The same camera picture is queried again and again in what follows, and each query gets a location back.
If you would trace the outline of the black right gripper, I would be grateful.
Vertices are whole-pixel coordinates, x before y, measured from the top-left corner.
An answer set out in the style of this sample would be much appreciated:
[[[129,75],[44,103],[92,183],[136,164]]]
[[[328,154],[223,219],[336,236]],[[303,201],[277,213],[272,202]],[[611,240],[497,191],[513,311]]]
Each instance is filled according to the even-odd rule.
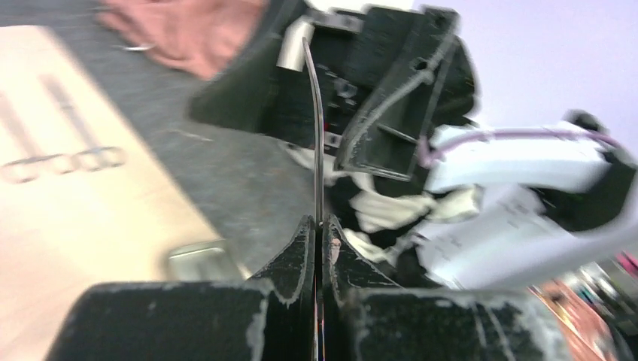
[[[337,170],[409,181],[421,136],[464,123],[474,108],[475,77],[455,11],[373,6],[327,14],[304,1],[276,1],[248,46],[191,99],[190,117],[313,148],[306,66],[277,63],[296,15],[313,25],[310,49]]]

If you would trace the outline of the beige cloth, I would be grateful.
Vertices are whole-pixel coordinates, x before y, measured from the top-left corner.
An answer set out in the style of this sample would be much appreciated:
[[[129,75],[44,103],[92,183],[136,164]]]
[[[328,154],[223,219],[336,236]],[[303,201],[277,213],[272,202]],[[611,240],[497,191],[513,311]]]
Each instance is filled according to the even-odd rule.
[[[61,174],[86,144],[46,90],[54,79],[84,124],[124,163]],[[169,251],[219,234],[52,30],[1,29],[1,358],[43,360],[69,308],[94,284],[158,281]]]

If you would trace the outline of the straight steel surgical scissors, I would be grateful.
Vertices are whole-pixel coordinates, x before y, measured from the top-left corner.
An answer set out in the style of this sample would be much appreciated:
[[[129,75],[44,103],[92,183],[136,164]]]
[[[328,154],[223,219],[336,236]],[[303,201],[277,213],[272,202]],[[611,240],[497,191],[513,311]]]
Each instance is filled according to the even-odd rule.
[[[84,171],[96,172],[125,164],[124,149],[106,146],[100,142],[90,128],[86,117],[80,114],[71,96],[58,80],[48,74],[40,75],[39,80],[84,143],[85,148],[71,156],[75,165]]]

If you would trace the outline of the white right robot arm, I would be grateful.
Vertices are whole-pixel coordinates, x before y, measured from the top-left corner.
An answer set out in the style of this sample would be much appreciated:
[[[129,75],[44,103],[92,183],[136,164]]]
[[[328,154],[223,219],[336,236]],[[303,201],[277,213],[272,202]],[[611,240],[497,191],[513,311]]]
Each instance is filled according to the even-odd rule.
[[[203,53],[216,75],[192,101],[193,118],[279,138],[306,168],[314,158],[308,73],[275,63],[286,28],[303,15],[312,19],[324,139],[337,137],[323,157],[323,199],[349,244],[404,287],[458,288],[459,280],[444,275],[436,261],[463,259],[468,287],[490,285],[490,265],[528,282],[531,267],[511,258],[510,250],[527,250],[556,229],[592,230],[624,207],[634,170],[605,152],[603,173],[583,193],[522,186],[498,193],[481,184],[427,189],[430,171],[415,158],[417,141],[473,128],[467,115],[475,103],[474,76],[452,10],[372,7],[363,14],[325,14],[303,1],[212,1],[200,15]],[[336,171],[347,131],[379,110],[375,97],[401,64],[428,77],[384,108],[378,125],[384,142],[376,150],[385,166],[407,161],[410,179]]]

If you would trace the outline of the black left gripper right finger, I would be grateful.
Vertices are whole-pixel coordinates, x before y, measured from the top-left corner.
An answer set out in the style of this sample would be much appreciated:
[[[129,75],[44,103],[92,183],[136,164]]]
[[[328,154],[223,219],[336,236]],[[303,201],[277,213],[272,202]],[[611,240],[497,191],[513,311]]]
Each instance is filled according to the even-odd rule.
[[[524,292],[405,288],[323,227],[324,359],[570,360],[557,320]]]

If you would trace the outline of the curved steel clamp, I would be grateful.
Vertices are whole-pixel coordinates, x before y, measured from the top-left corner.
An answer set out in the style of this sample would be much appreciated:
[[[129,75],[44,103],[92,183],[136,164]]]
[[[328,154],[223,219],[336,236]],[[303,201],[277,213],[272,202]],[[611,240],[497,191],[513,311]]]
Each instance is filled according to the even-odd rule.
[[[302,39],[314,111],[314,220],[316,227],[324,221],[324,110],[321,89],[308,39]]]

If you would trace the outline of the metal surgical instrument tray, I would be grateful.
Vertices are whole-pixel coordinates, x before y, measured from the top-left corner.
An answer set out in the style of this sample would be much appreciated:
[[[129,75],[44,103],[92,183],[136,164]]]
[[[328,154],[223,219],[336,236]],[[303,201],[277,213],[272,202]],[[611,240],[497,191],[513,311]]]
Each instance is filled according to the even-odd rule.
[[[166,271],[176,281],[242,281],[245,279],[224,240],[202,241],[170,250]]]

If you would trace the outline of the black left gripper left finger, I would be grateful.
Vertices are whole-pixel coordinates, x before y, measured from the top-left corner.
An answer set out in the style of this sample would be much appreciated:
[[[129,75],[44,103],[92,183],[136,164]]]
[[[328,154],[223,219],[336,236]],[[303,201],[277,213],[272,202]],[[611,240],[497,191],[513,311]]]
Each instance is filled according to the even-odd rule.
[[[105,283],[74,303],[48,360],[312,360],[315,224],[246,281]]]

